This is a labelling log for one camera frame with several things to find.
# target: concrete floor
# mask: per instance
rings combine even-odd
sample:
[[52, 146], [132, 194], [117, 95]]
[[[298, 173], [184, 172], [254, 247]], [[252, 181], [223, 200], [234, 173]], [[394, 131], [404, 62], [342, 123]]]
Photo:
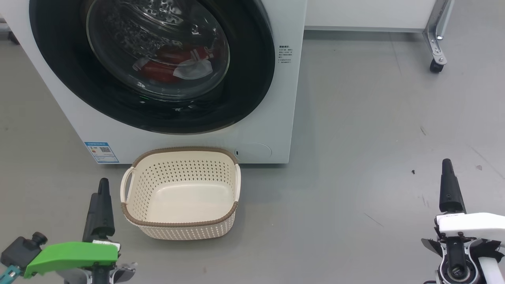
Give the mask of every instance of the concrete floor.
[[107, 177], [121, 260], [139, 264], [131, 283], [433, 279], [440, 258], [420, 238], [435, 237], [443, 158], [469, 212], [505, 215], [504, 31], [501, 0], [459, 0], [438, 75], [420, 35], [307, 32], [290, 163], [244, 167], [230, 233], [185, 243], [126, 221], [115, 190], [126, 167], [95, 164], [23, 50], [0, 41], [0, 247], [34, 231], [80, 240]]

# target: white cabinet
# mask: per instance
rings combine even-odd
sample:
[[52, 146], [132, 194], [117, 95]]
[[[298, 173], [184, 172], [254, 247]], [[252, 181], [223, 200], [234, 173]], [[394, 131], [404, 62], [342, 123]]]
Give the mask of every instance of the white cabinet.
[[305, 27], [420, 32], [434, 4], [435, 0], [309, 0]]

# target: laundry basket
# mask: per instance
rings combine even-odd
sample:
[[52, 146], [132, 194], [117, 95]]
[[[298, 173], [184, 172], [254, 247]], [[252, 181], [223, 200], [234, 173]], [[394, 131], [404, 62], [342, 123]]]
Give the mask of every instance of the laundry basket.
[[121, 181], [125, 217], [151, 238], [161, 240], [223, 236], [233, 226], [239, 197], [237, 160], [215, 148], [147, 152]]

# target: washing machine drum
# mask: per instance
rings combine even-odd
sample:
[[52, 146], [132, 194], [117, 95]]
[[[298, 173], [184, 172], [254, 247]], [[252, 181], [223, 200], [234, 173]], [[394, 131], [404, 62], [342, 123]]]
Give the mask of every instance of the washing machine drum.
[[30, 22], [75, 95], [148, 131], [226, 127], [272, 82], [272, 33], [254, 0], [30, 0]]

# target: white washing machine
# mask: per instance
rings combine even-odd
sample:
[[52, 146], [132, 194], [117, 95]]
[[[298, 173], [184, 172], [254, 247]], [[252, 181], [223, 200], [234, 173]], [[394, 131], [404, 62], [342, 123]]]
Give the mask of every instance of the white washing machine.
[[207, 146], [287, 163], [307, 0], [0, 0], [98, 163]]

